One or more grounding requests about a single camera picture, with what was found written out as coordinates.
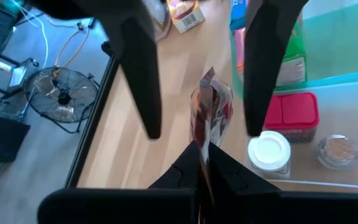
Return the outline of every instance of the fan grille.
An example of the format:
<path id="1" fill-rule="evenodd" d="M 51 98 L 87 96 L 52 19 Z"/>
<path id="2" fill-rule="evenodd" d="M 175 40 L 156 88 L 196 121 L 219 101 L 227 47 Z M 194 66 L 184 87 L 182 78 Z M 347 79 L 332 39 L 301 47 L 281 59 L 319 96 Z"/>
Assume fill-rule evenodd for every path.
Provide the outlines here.
<path id="1" fill-rule="evenodd" d="M 82 73 L 52 67 L 31 75 L 25 92 L 31 107 L 42 116 L 59 123 L 75 123 L 89 117 L 98 89 Z"/>

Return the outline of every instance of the jar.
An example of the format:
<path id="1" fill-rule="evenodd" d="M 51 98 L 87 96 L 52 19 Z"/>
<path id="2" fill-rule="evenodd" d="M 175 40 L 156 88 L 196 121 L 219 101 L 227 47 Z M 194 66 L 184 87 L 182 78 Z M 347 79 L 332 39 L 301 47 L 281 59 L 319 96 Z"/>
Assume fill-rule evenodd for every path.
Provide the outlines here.
<path id="1" fill-rule="evenodd" d="M 256 173 L 266 179 L 290 177 L 291 146 L 275 131 L 262 131 L 248 143 L 248 156 Z"/>
<path id="2" fill-rule="evenodd" d="M 328 169 L 344 170 L 358 159 L 358 148 L 349 138 L 334 134 L 320 141 L 317 154 L 317 159 Z"/>
<path id="3" fill-rule="evenodd" d="M 313 93 L 275 95 L 264 128 L 284 135 L 289 142 L 310 142 L 319 124 L 317 98 Z"/>

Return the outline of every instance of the red lid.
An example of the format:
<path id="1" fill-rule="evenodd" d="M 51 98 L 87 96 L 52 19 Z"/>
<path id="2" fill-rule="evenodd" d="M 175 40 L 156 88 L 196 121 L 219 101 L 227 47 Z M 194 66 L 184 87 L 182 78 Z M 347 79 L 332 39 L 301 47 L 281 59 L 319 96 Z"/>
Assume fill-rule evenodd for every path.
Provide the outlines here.
<path id="1" fill-rule="evenodd" d="M 310 129 L 319 123 L 317 99 L 313 93 L 277 95 L 267 111 L 267 129 Z"/>

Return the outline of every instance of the white lid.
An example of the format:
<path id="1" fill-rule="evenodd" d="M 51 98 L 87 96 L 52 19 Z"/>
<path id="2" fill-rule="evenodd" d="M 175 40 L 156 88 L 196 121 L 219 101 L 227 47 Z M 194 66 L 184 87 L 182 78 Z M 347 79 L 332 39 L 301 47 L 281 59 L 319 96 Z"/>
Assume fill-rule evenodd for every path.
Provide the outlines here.
<path id="1" fill-rule="evenodd" d="M 276 171 L 290 160 L 291 146 L 282 134 L 262 131 L 259 137 L 248 143 L 248 156 L 259 169 Z"/>

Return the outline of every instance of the red container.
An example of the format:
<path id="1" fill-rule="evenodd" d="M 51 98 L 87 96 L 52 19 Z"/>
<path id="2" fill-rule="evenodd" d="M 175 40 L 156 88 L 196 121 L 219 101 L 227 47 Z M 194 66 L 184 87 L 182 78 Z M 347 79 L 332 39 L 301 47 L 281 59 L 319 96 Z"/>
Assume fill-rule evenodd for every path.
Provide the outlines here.
<path id="1" fill-rule="evenodd" d="M 272 97 L 265 129 L 277 131 L 290 142 L 310 142 L 319 123 L 317 98 L 313 93 L 294 93 Z"/>

